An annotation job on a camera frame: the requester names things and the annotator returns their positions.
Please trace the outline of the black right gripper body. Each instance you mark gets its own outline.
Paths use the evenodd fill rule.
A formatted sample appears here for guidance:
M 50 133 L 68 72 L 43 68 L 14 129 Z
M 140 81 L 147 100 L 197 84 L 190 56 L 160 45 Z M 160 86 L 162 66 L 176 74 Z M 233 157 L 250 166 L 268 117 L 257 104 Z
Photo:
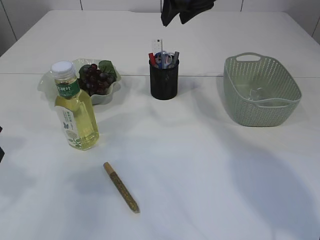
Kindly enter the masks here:
M 182 24 L 195 16 L 211 10 L 216 0 L 163 0 L 161 10 L 162 24 L 167 27 L 176 15 Z

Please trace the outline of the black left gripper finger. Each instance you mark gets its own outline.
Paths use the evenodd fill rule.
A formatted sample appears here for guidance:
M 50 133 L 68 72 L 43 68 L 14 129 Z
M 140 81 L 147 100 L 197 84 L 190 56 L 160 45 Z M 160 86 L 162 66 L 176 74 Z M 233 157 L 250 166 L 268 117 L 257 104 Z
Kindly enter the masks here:
M 2 149 L 2 147 L 0 147 L 0 162 L 2 161 L 3 157 L 5 155 L 4 150 Z

